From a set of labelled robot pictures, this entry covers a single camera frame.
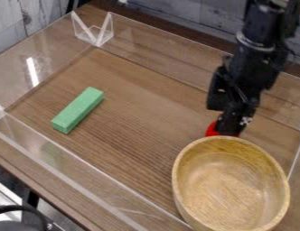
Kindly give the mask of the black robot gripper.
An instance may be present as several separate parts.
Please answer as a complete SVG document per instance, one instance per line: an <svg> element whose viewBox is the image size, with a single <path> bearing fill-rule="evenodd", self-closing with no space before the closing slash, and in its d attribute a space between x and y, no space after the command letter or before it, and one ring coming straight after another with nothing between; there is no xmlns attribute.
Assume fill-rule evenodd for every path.
<svg viewBox="0 0 300 231"><path fill-rule="evenodd" d="M261 94L273 87L286 58L285 42L262 45L238 40L230 61L212 74L206 97L206 108L222 111L215 124L219 135L238 136L250 124Z"/></svg>

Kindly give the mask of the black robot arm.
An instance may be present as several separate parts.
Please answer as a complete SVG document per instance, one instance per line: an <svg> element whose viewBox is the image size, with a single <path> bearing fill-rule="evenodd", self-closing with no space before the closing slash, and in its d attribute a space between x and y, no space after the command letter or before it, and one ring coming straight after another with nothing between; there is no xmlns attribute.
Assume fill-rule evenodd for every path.
<svg viewBox="0 0 300 231"><path fill-rule="evenodd" d="M206 108L218 111L206 135L238 136L253 120L293 53L286 40L300 25L300 0L246 0L236 48L222 58L208 85Z"/></svg>

